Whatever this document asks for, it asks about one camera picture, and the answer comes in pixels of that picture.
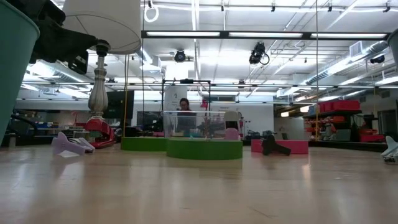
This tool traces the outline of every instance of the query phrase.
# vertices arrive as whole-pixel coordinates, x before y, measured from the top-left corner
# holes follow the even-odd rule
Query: ceiling
[[[62,7],[62,0],[52,0]],[[196,0],[194,8],[198,15],[192,16],[191,0],[153,0],[158,7],[159,17],[154,22],[146,22],[141,16],[142,30],[239,30],[239,31],[297,31],[297,32],[393,32],[397,27],[398,0],[333,0],[331,12],[320,11],[318,20],[313,10],[315,0]],[[385,10],[386,3],[391,7]],[[327,9],[329,0],[319,0],[318,7]],[[148,18],[155,16],[155,10],[148,10]],[[142,71],[138,55],[129,58],[129,82],[160,82],[167,65],[174,64],[173,54],[176,50],[184,50],[190,57],[184,62],[188,69],[188,77],[211,80],[218,83],[275,83],[300,84],[309,74],[321,69],[328,63],[339,59],[349,52],[350,45],[356,41],[347,40],[253,40],[253,39],[198,39],[197,56],[193,39],[143,39],[142,46],[146,53],[161,59],[161,68],[155,71]],[[249,64],[251,50],[258,42],[263,42],[270,56],[270,63],[265,66]],[[391,54],[386,54],[383,64],[366,65],[359,62],[349,69],[342,70],[322,80],[322,85],[339,85],[344,80],[356,77],[394,63]],[[106,57],[108,77],[117,82],[124,82],[124,55]],[[195,73],[197,61],[198,74]],[[86,78],[94,79],[96,54],[90,52],[89,69]],[[29,76],[24,81],[32,81],[37,77]],[[229,91],[231,88],[216,88]],[[278,88],[259,88],[257,91],[276,91]],[[298,91],[297,97],[308,94]]]

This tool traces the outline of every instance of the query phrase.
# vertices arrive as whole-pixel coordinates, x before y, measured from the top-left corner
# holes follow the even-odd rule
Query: woman
[[[177,132],[184,132],[184,136],[190,135],[190,130],[196,128],[196,113],[192,113],[189,101],[186,98],[180,100],[181,112],[178,113]]]

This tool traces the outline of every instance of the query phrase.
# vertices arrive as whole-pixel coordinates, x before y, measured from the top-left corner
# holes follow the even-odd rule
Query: clear plastic box
[[[165,138],[224,139],[225,112],[164,111]]]

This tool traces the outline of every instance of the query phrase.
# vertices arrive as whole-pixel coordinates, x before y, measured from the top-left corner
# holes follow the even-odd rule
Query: green platform
[[[167,156],[179,159],[228,160],[241,159],[242,141],[169,139]]]
[[[122,138],[121,149],[126,151],[141,151],[141,152],[165,152],[167,147],[166,138]]]

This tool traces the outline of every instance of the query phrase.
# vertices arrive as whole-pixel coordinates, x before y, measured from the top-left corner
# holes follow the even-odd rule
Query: teal bucket
[[[0,0],[0,142],[39,38],[39,28],[25,14]]]

